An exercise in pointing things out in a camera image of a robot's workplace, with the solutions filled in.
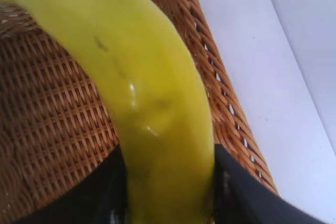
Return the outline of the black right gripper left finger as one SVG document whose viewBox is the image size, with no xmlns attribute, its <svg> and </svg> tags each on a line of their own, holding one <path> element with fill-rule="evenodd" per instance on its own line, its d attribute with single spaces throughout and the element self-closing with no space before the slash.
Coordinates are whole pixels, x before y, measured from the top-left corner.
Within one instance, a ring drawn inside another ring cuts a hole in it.
<svg viewBox="0 0 336 224">
<path fill-rule="evenodd" d="M 120 146 L 73 189 L 13 223 L 126 223 L 125 165 Z"/>
</svg>

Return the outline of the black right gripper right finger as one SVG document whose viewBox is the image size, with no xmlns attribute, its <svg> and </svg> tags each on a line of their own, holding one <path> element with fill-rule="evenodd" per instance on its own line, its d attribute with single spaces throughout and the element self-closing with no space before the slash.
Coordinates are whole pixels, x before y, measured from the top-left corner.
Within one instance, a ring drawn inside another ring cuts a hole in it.
<svg viewBox="0 0 336 224">
<path fill-rule="evenodd" d="M 215 223 L 325 223 L 276 195 L 222 145 L 215 150 Z"/>
</svg>

